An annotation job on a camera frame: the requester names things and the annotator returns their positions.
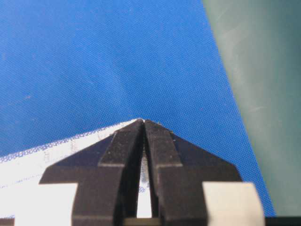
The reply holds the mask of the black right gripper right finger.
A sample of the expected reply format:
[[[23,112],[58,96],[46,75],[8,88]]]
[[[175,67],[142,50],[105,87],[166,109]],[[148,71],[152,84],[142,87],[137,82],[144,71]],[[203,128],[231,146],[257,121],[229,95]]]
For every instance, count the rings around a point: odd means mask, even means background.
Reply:
[[[235,165],[146,120],[159,216],[166,226],[261,226],[253,183]]]

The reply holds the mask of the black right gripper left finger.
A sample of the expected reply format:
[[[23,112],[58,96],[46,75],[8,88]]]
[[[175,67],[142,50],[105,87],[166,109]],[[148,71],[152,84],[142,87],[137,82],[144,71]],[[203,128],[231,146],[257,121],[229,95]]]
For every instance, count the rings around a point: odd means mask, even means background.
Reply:
[[[136,120],[47,167],[39,184],[78,184],[73,226],[119,226],[137,214],[143,139],[143,120]]]

